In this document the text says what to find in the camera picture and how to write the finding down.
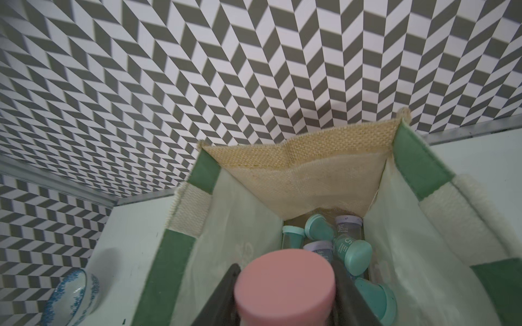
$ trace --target green trim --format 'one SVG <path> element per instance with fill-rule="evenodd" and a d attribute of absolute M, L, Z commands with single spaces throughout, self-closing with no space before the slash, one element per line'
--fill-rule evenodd
<path fill-rule="evenodd" d="M 397 168 L 419 201 L 455 176 L 404 121 L 397 129 L 393 154 Z"/>
<path fill-rule="evenodd" d="M 132 326 L 170 324 L 181 279 L 195 241 L 195 238 L 183 233 L 165 230 L 139 298 Z"/>
<path fill-rule="evenodd" d="M 495 306 L 503 326 L 522 322 L 522 260 L 510 258 L 471 266 Z"/>
<path fill-rule="evenodd" d="M 205 150 L 201 150 L 187 182 L 212 195 L 220 171 L 218 162 Z"/>

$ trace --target tote bag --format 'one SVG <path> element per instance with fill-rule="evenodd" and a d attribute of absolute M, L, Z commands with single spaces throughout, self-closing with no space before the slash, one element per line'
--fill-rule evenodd
<path fill-rule="evenodd" d="M 278 250 L 283 224 L 315 212 L 363 217 L 370 279 L 394 291 L 394 325 L 522 324 L 520 241 L 409 122 L 403 108 L 276 145 L 203 145 L 132 325 L 190 325 L 231 264 Z"/>

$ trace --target burlap fabric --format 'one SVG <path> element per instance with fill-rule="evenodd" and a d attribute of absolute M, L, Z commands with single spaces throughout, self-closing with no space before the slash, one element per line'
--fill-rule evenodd
<path fill-rule="evenodd" d="M 364 216 L 378 190 L 400 120 L 330 128 L 276 145 L 206 146 L 220 165 L 282 219 L 311 210 Z"/>

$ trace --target geometric pattern wall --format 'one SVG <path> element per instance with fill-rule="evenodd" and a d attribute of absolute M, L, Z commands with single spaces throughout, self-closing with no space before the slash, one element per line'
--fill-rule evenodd
<path fill-rule="evenodd" d="M 0 152 L 118 196 L 175 186 L 198 140 L 522 113 L 519 0 L 2 2 Z"/>
<path fill-rule="evenodd" d="M 111 209 L 0 175 L 0 324 L 36 325 L 60 278 L 85 267 Z"/>

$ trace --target small bottle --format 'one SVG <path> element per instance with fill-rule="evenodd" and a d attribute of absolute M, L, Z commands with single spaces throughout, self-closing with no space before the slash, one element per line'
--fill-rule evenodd
<path fill-rule="evenodd" d="M 301 249 L 304 240 L 304 229 L 298 226 L 283 226 L 283 242 L 281 249 Z"/>
<path fill-rule="evenodd" d="M 321 214 L 312 215 L 304 226 L 306 237 L 313 241 L 332 241 L 335 237 L 335 228 Z"/>
<path fill-rule="evenodd" d="M 352 275 L 364 273 L 372 260 L 372 245 L 346 234 L 341 234 L 335 239 L 335 252 Z"/>
<path fill-rule="evenodd" d="M 313 251 L 331 262 L 334 259 L 334 247 L 330 241 L 311 242 L 303 247 L 304 250 Z"/>
<path fill-rule="evenodd" d="M 397 314 L 397 301 L 393 291 L 384 284 L 373 284 L 361 278 L 355 280 L 355 286 L 381 324 L 390 326 Z"/>
<path fill-rule="evenodd" d="M 362 239 L 362 218 L 355 215 L 341 215 L 335 218 L 337 234 L 346 234 L 355 240 Z"/>

